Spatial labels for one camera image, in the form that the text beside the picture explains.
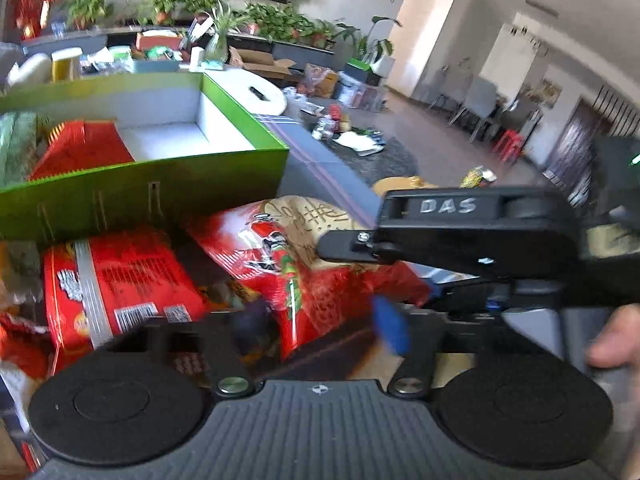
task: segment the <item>barcode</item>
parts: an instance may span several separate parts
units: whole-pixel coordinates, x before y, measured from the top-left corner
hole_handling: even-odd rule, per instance
[[[191,316],[184,305],[168,306],[164,310],[164,315],[169,323],[190,323]]]
[[[158,315],[158,309],[153,303],[143,303],[142,305],[129,306],[114,310],[118,322],[120,333],[125,333],[138,325],[143,324],[147,319]]]

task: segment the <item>dark door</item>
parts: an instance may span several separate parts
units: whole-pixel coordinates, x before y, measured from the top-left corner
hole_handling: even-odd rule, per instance
[[[590,171],[591,139],[606,136],[612,124],[580,100],[546,165],[545,175],[565,193],[571,193]]]

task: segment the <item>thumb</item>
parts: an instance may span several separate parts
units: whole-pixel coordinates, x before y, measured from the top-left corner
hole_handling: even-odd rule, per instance
[[[619,308],[589,348],[587,358],[598,368],[640,365],[640,305]]]

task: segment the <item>screw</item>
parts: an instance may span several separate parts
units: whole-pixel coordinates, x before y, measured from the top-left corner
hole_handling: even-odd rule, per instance
[[[394,389],[399,394],[419,394],[424,390],[424,383],[420,379],[407,377],[398,379],[394,383]]]
[[[241,394],[249,389],[249,381],[244,377],[227,377],[218,383],[218,389],[227,395]]]

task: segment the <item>tan round object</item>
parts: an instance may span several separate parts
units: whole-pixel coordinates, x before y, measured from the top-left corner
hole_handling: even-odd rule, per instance
[[[402,189],[433,189],[438,186],[428,184],[419,176],[392,176],[377,181],[371,188],[378,196],[385,196],[389,191]]]

